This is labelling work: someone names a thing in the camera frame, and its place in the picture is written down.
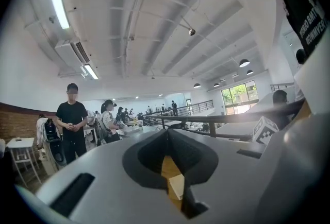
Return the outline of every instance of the security camera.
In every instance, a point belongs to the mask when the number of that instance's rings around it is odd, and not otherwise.
[[[189,35],[190,35],[190,36],[194,36],[195,33],[196,33],[196,30],[194,30],[194,29],[190,29],[190,30],[189,30]]]

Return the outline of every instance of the white ceiling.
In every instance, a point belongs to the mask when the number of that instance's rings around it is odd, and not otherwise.
[[[70,72],[70,66],[54,47],[74,36],[81,39],[99,82],[153,75],[213,81],[239,71],[243,58],[253,62],[256,72],[265,70],[260,44],[266,42],[260,40],[266,35],[256,27],[263,14],[251,20],[256,11],[247,0],[63,2],[69,30],[61,29],[56,17],[53,24],[49,21],[55,15],[51,0],[24,0],[19,11],[26,29],[62,73]],[[185,21],[196,35],[188,35]]]

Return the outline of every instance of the air conditioner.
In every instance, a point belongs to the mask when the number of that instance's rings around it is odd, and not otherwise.
[[[55,46],[55,51],[77,73],[81,72],[81,66],[90,61],[82,43],[78,39],[60,40]]]

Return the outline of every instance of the brick wall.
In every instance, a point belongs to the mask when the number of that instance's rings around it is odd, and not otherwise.
[[[38,116],[43,113],[47,118],[55,119],[55,113],[19,108],[0,103],[0,138],[8,143],[15,137],[35,138],[34,151],[37,151]]]

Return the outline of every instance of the metal railing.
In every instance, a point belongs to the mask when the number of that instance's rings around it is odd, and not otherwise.
[[[291,114],[297,114],[304,100],[296,101],[284,106],[274,107],[272,109],[260,112],[254,112],[249,114],[235,114],[235,115],[220,115],[220,116],[159,116],[159,115],[143,115],[143,122],[151,126],[162,125],[163,129],[169,127],[166,125],[168,121],[178,120],[181,121],[181,124],[186,122],[197,122],[197,123],[208,123],[209,131],[207,132],[198,132],[191,131],[203,135],[209,135],[211,137],[221,137],[227,139],[238,139],[240,141],[248,141],[252,139],[252,135],[231,135],[231,134],[217,134],[215,123],[244,123],[244,122],[253,122],[258,121],[262,116],[268,117],[279,117],[279,116],[288,116]]]
[[[187,105],[184,107],[177,108],[177,116],[193,116],[195,114],[201,113],[203,111],[213,108],[213,100],[204,101],[197,104]],[[152,112],[149,115],[156,116],[174,116],[173,109],[165,111],[156,111]]]
[[[294,83],[271,84],[270,88],[271,88],[272,91],[276,91],[276,90],[286,89],[286,88],[291,87],[293,85],[294,85]]]

